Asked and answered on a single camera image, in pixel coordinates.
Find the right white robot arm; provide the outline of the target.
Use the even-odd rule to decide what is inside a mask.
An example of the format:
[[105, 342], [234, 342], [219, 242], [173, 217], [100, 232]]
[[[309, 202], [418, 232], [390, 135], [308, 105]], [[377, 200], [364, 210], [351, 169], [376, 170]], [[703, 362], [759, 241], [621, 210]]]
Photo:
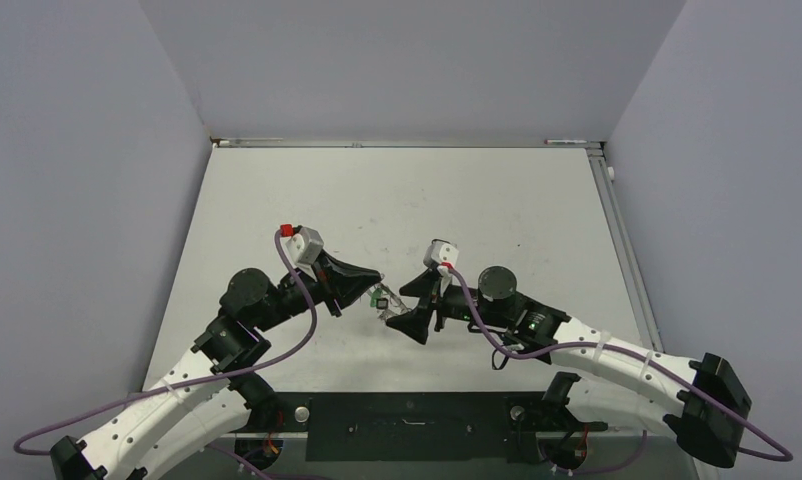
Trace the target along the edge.
[[446, 320], [464, 321], [508, 358], [594, 377], [582, 390], [575, 377], [563, 388], [550, 385], [541, 403], [550, 425], [566, 428], [577, 420], [645, 430], [673, 439], [706, 464], [734, 466], [752, 401], [723, 357], [679, 357], [616, 338], [520, 293], [516, 276], [502, 266], [485, 269], [468, 288], [441, 264], [400, 293], [418, 303], [385, 323], [419, 344]]

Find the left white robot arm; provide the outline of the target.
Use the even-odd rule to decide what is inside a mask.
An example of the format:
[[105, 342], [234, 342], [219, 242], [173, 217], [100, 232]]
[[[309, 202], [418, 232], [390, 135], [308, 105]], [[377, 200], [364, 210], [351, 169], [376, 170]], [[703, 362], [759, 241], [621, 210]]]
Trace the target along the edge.
[[270, 349], [263, 332], [324, 303], [334, 316], [382, 276], [320, 253], [313, 273], [274, 283], [246, 268], [229, 281], [217, 316], [141, 399], [80, 439], [49, 451], [58, 479], [159, 479], [225, 433], [266, 428], [276, 394], [253, 366]]

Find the green key tag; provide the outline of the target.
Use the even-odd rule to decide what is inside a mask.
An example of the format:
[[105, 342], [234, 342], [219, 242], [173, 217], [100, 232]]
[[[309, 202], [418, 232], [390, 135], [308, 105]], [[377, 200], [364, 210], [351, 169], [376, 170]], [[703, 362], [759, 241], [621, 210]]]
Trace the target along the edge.
[[386, 310], [388, 308], [388, 300], [381, 291], [375, 290], [370, 295], [370, 306], [376, 310]]

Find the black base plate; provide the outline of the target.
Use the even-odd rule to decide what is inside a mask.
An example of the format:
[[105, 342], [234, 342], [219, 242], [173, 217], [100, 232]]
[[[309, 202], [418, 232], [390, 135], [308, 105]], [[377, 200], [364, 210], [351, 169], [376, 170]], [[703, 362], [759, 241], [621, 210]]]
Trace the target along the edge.
[[308, 462], [466, 461], [537, 463], [573, 451], [601, 421], [582, 422], [538, 392], [280, 392], [236, 430], [234, 450], [270, 467], [305, 443]]

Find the marker pen at wall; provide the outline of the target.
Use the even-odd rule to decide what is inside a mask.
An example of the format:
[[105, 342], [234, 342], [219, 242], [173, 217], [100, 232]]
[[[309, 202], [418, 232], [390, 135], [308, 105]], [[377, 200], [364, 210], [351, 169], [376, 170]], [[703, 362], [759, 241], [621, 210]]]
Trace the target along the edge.
[[590, 142], [581, 139], [546, 139], [544, 144], [548, 146], [585, 146]]

